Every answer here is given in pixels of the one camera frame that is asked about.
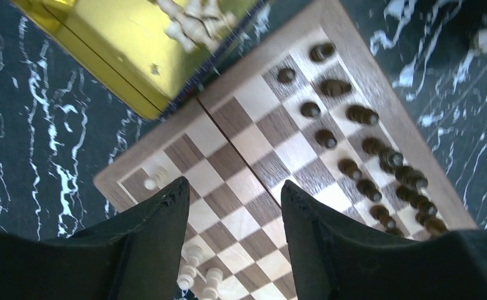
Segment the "white chess pawn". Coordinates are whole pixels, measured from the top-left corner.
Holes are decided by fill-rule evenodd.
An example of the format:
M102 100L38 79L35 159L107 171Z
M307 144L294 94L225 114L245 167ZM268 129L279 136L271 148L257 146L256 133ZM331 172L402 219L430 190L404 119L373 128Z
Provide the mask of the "white chess pawn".
M150 191L161 189L165 186L167 178L168 171L159 166L144 180L144 187Z
M218 286L223 280L223 272L219 268L213 267L206 273L206 287L203 289L201 300L217 300L219 297Z
M183 248L183 258L187 265L197 268L203 259L204 251L198 245L192 244Z

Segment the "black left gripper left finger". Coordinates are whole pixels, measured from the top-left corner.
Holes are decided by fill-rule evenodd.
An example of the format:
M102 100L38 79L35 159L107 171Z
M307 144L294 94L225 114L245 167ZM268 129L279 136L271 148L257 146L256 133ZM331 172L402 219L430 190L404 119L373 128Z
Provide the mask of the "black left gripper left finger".
M0 299L172 299L189 216L179 177L69 238L0 231Z

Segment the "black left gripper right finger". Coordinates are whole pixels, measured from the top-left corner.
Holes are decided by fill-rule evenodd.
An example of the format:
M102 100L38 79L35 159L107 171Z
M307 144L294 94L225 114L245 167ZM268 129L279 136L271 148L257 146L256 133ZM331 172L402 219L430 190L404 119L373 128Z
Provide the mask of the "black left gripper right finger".
M394 236L292 181L282 187L281 211L299 299L487 299L487 230Z

